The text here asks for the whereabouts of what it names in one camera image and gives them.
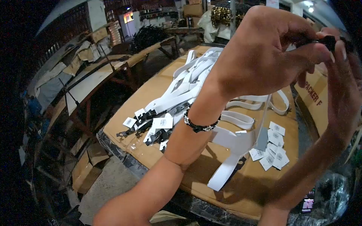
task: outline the hang tag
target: hang tag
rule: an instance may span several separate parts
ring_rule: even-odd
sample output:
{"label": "hang tag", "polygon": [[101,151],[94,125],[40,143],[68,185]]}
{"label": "hang tag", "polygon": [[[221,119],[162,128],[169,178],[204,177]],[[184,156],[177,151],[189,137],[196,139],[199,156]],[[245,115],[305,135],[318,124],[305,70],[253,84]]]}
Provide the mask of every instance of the hang tag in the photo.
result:
{"label": "hang tag", "polygon": [[235,132],[236,135],[240,135],[242,133],[247,133],[247,131],[246,130],[240,130],[240,131]]}
{"label": "hang tag", "polygon": [[286,151],[284,149],[282,149],[281,147],[278,147],[278,152],[283,154],[282,167],[284,167],[285,165],[287,165],[289,163],[289,158],[287,156]]}
{"label": "hang tag", "polygon": [[272,167],[273,162],[274,162],[274,158],[271,155],[265,156],[264,158],[262,158],[260,161],[261,166],[264,168],[265,171],[267,171],[268,169],[270,169],[270,167]]}
{"label": "hang tag", "polygon": [[135,112],[135,116],[137,117],[137,119],[139,119],[139,116],[140,115],[142,116],[144,113],[146,113],[146,112],[144,111],[143,108],[141,108],[141,109],[139,109],[138,111]]}
{"label": "hang tag", "polygon": [[168,140],[160,143],[160,151],[163,149],[163,147],[167,147]]}
{"label": "hang tag", "polygon": [[171,129],[173,127],[173,117],[154,118],[152,127],[156,129]]}
{"label": "hang tag", "polygon": [[136,121],[137,121],[136,119],[128,117],[123,123],[123,125],[127,126],[128,128],[132,128],[132,126],[136,123]]}
{"label": "hang tag", "polygon": [[146,143],[148,140],[151,141],[151,136],[152,135],[155,135],[156,133],[156,128],[154,127],[151,127],[148,132],[147,132],[147,135],[146,137],[143,139],[143,142]]}
{"label": "hang tag", "polygon": [[278,170],[281,170],[283,167],[283,163],[283,154],[281,152],[278,152],[274,158],[273,166]]}
{"label": "hang tag", "polygon": [[274,154],[277,153],[278,147],[275,146],[273,143],[268,143],[267,148],[270,149]]}
{"label": "hang tag", "polygon": [[263,152],[263,151],[261,151],[261,150],[257,150],[257,149],[255,149],[255,148],[251,149],[251,150],[249,151],[249,154],[250,154],[251,159],[252,159],[253,161],[259,160],[259,159],[261,159],[261,158],[263,158],[263,157],[265,157],[265,156],[267,155],[266,152]]}
{"label": "hang tag", "polygon": [[269,128],[285,136],[285,128],[279,126],[278,124],[275,124],[272,121],[270,121]]}
{"label": "hang tag", "polygon": [[273,129],[268,130],[268,139],[278,147],[282,147],[284,145],[283,136]]}

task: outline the fingernail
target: fingernail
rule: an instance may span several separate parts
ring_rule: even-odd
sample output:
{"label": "fingernail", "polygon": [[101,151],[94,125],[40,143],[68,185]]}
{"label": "fingernail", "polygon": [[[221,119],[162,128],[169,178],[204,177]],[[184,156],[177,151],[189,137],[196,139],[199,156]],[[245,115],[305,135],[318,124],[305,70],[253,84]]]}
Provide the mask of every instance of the fingernail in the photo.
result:
{"label": "fingernail", "polygon": [[346,53],[346,47],[343,45],[342,48],[342,54],[343,54],[343,60],[346,61],[347,60],[347,53]]}
{"label": "fingernail", "polygon": [[336,60],[335,60],[332,52],[329,52],[329,57],[331,58],[331,60],[332,60],[333,63],[336,62]]}

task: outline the cardboard box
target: cardboard box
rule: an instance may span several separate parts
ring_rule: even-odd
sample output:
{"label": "cardboard box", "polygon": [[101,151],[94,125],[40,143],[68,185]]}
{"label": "cardboard box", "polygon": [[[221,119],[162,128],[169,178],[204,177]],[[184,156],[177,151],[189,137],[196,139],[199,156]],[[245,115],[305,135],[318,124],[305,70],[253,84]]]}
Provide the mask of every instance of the cardboard box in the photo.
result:
{"label": "cardboard box", "polygon": [[305,88],[298,84],[294,87],[307,106],[318,134],[322,135],[328,125],[328,77],[323,66],[317,65],[314,74],[307,73]]}
{"label": "cardboard box", "polygon": [[201,0],[189,0],[189,4],[193,5],[193,4],[201,4]]}
{"label": "cardboard box", "polygon": [[184,5],[185,17],[202,17],[202,4]]}
{"label": "cardboard box", "polygon": [[86,194],[102,172],[96,167],[97,164],[108,158],[106,151],[99,143],[91,144],[73,169],[74,191]]}
{"label": "cardboard box", "polygon": [[[198,46],[193,50],[196,50],[198,56],[201,56],[209,48],[207,46]],[[116,137],[116,133],[128,129],[123,125],[127,117],[131,117],[135,111],[144,108],[152,100],[163,95],[172,82],[173,73],[185,65],[186,58],[187,54],[181,56],[143,84],[104,127],[103,131],[112,143],[130,153],[149,169],[163,155],[159,150],[159,144],[146,146],[142,142],[146,133],[142,134],[140,138],[136,138],[132,134],[122,139]],[[245,165],[235,173],[221,191],[215,192],[207,187],[207,183],[221,163],[229,157],[230,151],[225,147],[209,142],[202,151],[201,156],[185,172],[180,188],[237,216],[258,220],[269,189],[298,161],[298,123],[295,120],[294,101],[289,86],[282,90],[289,100],[290,112],[285,116],[281,116],[272,110],[267,110],[263,124],[264,127],[268,128],[270,121],[273,121],[286,129],[284,149],[290,162],[281,171],[275,168],[265,171],[258,161],[253,162],[249,154],[247,154],[245,156],[247,158]],[[272,99],[278,109],[285,107],[279,95],[273,94]],[[255,127],[261,123],[260,119],[263,114],[261,109],[253,111],[241,107],[231,107],[229,110],[255,118]],[[218,126],[232,132],[240,130],[239,127],[225,121],[220,121]]]}
{"label": "cardboard box", "polygon": [[107,37],[108,33],[107,33],[107,29],[104,27],[96,32],[94,32],[92,34],[92,39],[94,43],[97,43],[99,40],[104,39],[105,37]]}

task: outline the white pillar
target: white pillar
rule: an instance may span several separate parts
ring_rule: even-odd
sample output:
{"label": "white pillar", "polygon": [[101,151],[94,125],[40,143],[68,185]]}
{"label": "white pillar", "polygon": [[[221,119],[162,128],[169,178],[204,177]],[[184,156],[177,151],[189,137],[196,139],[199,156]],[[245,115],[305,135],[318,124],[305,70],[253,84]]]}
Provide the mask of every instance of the white pillar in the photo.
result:
{"label": "white pillar", "polygon": [[100,0],[88,1],[89,21],[92,31],[97,30],[107,24],[106,14],[104,12],[104,3]]}
{"label": "white pillar", "polygon": [[292,11],[293,14],[296,14],[296,15],[302,17],[303,16],[303,8],[302,8],[301,4],[302,3],[296,3],[296,4],[292,3],[291,11]]}

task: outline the metal rod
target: metal rod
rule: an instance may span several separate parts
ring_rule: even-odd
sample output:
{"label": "metal rod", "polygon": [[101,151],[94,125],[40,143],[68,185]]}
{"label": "metal rod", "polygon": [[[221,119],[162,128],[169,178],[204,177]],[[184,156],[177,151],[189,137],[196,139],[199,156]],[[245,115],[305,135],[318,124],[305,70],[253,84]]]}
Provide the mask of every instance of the metal rod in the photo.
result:
{"label": "metal rod", "polygon": [[76,104],[77,106],[79,106],[79,102],[73,97],[73,95],[72,95],[69,91],[67,91],[67,89],[66,89],[64,83],[62,82],[62,80],[61,80],[60,78],[58,78],[58,79],[59,79],[59,81],[62,83],[63,88],[65,89],[65,91],[66,91],[67,93],[69,93],[69,95],[73,98],[75,104]]}
{"label": "metal rod", "polygon": [[236,31],[236,6],[235,0],[230,0],[230,39]]}
{"label": "metal rod", "polygon": [[[106,57],[107,61],[109,61],[109,59],[108,59],[108,57],[107,57],[106,53],[104,52],[104,49],[103,49],[102,45],[99,45],[99,46],[101,47],[101,49],[102,49],[102,51],[103,51],[103,54],[104,54],[104,56]],[[111,62],[109,62],[109,64],[111,65],[111,68],[112,68],[113,72],[115,72],[115,68],[113,67],[112,63],[111,63]]]}

